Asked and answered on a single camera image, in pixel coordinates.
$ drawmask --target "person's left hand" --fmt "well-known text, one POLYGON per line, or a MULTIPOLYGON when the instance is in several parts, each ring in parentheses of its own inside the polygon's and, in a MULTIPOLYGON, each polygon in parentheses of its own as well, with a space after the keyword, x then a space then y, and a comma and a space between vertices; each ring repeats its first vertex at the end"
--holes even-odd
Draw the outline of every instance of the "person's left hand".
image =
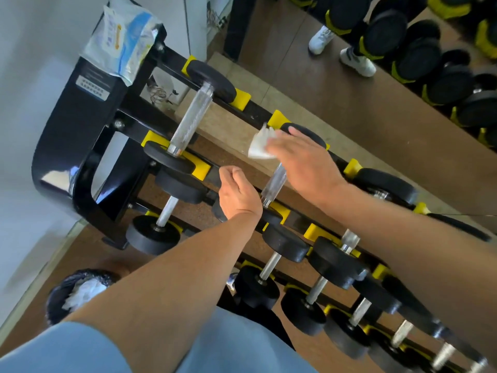
POLYGON ((227 219, 246 213, 259 220, 262 215, 262 203, 258 192, 247 180, 242 169, 236 166, 222 166, 219 168, 219 176, 219 204, 227 219))

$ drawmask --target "white tissue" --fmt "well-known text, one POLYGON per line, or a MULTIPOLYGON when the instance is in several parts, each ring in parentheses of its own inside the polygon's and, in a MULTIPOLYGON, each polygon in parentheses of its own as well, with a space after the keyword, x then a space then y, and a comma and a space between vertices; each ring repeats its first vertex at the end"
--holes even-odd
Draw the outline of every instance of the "white tissue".
POLYGON ((270 160, 275 158, 272 154, 266 152, 267 139, 276 137, 276 132, 272 127, 267 128, 266 124, 257 132, 248 148, 248 157, 258 160, 270 160))
POLYGON ((80 282, 76 283, 71 294, 65 300, 64 305, 62 305, 62 308, 64 310, 73 312, 82 307, 97 294, 107 289, 107 287, 103 285, 97 278, 92 278, 82 283, 80 282))

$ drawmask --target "white sneaker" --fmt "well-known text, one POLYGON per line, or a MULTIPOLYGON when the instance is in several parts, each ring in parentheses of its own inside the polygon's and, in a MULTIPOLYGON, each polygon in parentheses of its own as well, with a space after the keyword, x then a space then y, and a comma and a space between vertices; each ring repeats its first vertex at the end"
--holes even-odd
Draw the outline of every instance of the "white sneaker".
POLYGON ((309 40, 309 51, 313 55, 319 55, 325 49, 326 45, 333 39, 335 34, 328 29, 328 27, 323 26, 321 29, 315 33, 315 35, 309 40))
POLYGON ((376 67, 366 56, 357 56, 352 47, 340 51, 340 61, 354 68, 358 74, 364 77, 372 77, 376 73, 376 67))

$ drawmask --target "forearm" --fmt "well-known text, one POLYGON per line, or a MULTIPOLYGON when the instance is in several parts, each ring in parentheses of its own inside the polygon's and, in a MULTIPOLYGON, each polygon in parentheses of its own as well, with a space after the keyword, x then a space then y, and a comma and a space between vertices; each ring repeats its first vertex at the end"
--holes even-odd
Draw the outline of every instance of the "forearm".
POLYGON ((323 210, 361 237, 443 323, 492 358, 495 247, 351 185, 337 191, 323 210))
POLYGON ((66 320, 105 333, 135 373, 174 371, 211 316, 257 221, 239 214, 190 237, 66 320))

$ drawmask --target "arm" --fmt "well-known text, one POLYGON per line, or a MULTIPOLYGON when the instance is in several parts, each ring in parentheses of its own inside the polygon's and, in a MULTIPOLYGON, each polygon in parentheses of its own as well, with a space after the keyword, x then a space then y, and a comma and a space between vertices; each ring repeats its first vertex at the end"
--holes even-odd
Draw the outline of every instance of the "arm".
POLYGON ((177 368, 260 219, 258 193, 242 170, 223 167, 219 174, 227 222, 188 238, 65 319, 104 333, 134 373, 177 368))
POLYGON ((267 151, 304 198, 346 226, 457 335, 497 364, 495 247, 348 184, 329 154, 295 129, 267 151))

